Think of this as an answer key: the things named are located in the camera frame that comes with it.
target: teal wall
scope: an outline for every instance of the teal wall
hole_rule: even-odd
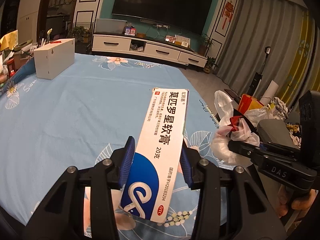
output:
[[[132,23],[133,26],[136,27],[138,33],[146,33],[148,37],[155,38],[158,33],[156,30],[156,27],[153,27],[151,24],[145,24],[140,22],[139,18],[135,17],[128,17],[128,16],[119,16],[119,15],[112,15],[112,8],[113,3],[115,0],[103,0],[102,7],[101,7],[101,13],[100,18],[106,18],[106,19],[118,19],[118,20],[126,20],[130,23]],[[210,27],[211,20],[214,15],[214,11],[216,9],[218,0],[212,0],[211,7],[207,16],[207,20],[204,24],[204,28],[202,33],[207,33],[208,29]],[[158,28],[158,32],[161,35],[161,37],[165,37],[167,35],[167,29],[165,28]],[[200,36],[198,34],[192,33],[188,30],[180,29],[174,26],[171,26],[168,35],[174,36],[175,34],[179,34],[181,36],[187,37],[191,39],[190,47],[194,49],[195,51],[198,50],[199,47],[199,38]]]

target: black tv screen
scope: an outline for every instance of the black tv screen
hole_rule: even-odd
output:
[[[112,14],[175,25],[201,34],[212,0],[115,0]]]

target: silver screw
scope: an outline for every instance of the silver screw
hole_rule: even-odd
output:
[[[68,169],[67,169],[67,172],[69,173],[74,173],[76,171],[76,167],[75,166],[70,166]]]
[[[207,159],[201,159],[199,160],[200,165],[207,166],[209,164],[209,161]]]
[[[110,159],[105,159],[105,160],[102,161],[102,163],[103,163],[103,165],[105,165],[105,166],[109,166],[109,165],[112,164],[112,160],[110,160]]]
[[[238,173],[244,173],[244,168],[241,166],[236,166],[236,172]]]

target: drawer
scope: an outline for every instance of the drawer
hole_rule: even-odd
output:
[[[178,60],[180,51],[147,43],[144,48],[144,53],[154,55],[156,58],[159,57]]]
[[[92,48],[100,50],[113,49],[129,51],[131,39],[117,38],[117,37],[104,37],[93,36]]]
[[[192,65],[196,65],[199,67],[204,67],[207,60],[202,57],[198,57],[196,55],[188,54],[185,52],[181,52],[178,58],[178,61],[189,63]]]

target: white swirl logo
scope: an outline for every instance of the white swirl logo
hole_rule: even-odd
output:
[[[146,192],[146,195],[144,196],[141,191],[136,190],[137,195],[138,195],[138,197],[139,197],[139,199],[140,199],[140,201],[141,201],[142,204],[148,202],[148,201],[151,199],[151,196],[152,196],[151,188],[150,188],[147,184],[145,184],[145,183],[143,183],[143,182],[135,182],[135,183],[131,184],[131,185],[129,186],[129,189],[128,189],[129,197],[130,197],[132,203],[126,205],[126,206],[123,208],[123,210],[126,211],[126,212],[128,212],[130,209],[136,208],[137,211],[138,211],[139,214],[140,214],[140,217],[141,217],[141,218],[146,218],[146,214],[144,213],[142,207],[140,206],[137,198],[136,198],[135,195],[133,194],[134,190],[135,190],[136,188],[138,188],[138,187],[143,188],[143,189],[145,190],[145,192]]]

